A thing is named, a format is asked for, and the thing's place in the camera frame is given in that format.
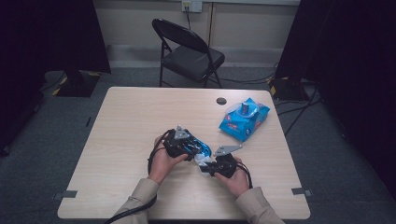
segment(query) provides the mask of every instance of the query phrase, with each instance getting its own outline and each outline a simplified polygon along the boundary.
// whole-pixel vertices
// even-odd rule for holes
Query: blue wipes package
[[[267,118],[270,108],[256,104],[251,98],[227,109],[219,128],[241,142],[245,142]]]

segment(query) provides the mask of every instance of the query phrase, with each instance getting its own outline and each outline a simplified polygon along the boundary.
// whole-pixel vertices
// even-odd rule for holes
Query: person
[[[154,146],[159,140],[160,137],[155,139]],[[151,171],[148,177],[140,179],[132,195],[115,215],[150,202],[150,200],[155,197],[161,183],[172,169],[187,158],[187,154],[180,155],[176,158],[170,157],[164,149],[162,142],[157,146],[156,150],[158,151],[153,158]],[[242,162],[242,160],[237,157],[235,157],[235,159]],[[215,177],[222,182],[236,198],[235,202],[237,206],[246,215],[249,223],[284,223],[263,196],[262,189],[260,187],[253,189],[248,187],[247,175],[243,170],[237,168],[231,178],[227,178],[219,173],[215,173]],[[146,209],[131,216],[118,219],[113,223],[141,224],[148,222],[149,210]]]

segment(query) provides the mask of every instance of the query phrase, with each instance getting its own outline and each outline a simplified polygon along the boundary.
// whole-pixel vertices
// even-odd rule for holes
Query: chair seat
[[[216,70],[224,63],[224,54],[215,49],[209,51]],[[167,69],[198,82],[205,81],[206,76],[210,75],[207,71],[209,64],[207,55],[183,46],[163,57],[162,64]]]

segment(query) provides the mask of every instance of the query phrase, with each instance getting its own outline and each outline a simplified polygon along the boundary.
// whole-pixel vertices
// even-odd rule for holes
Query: sleeve
[[[116,212],[115,215],[148,203],[157,194],[159,187],[160,186],[153,180],[146,178],[140,179],[132,195],[128,197],[128,200]],[[149,210],[146,209],[131,216],[123,217],[113,223],[116,224],[149,223]]]
[[[236,199],[249,223],[284,223],[262,194],[262,188],[249,189]]]

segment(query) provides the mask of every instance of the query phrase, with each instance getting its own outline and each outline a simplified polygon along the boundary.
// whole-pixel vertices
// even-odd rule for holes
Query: gray carpet
[[[252,80],[271,75],[273,68],[220,68],[222,78]],[[10,155],[0,158],[0,223],[103,223],[98,220],[61,220],[60,201],[52,200],[67,188],[92,124],[112,86],[155,87],[159,68],[113,68],[103,74],[91,98],[54,97],[56,86],[44,91],[41,107],[10,145]],[[62,72],[46,74],[47,85]],[[200,88],[183,77],[166,73],[178,87]],[[266,84],[223,80],[226,89],[268,90]],[[209,88],[216,88],[209,83]],[[315,87],[306,85],[312,95]],[[303,106],[281,104],[278,113]],[[286,131],[299,111],[280,115]],[[299,117],[287,134],[297,172],[308,197],[311,217],[287,223],[395,223],[396,203],[367,161],[342,136],[335,117],[319,102]]]

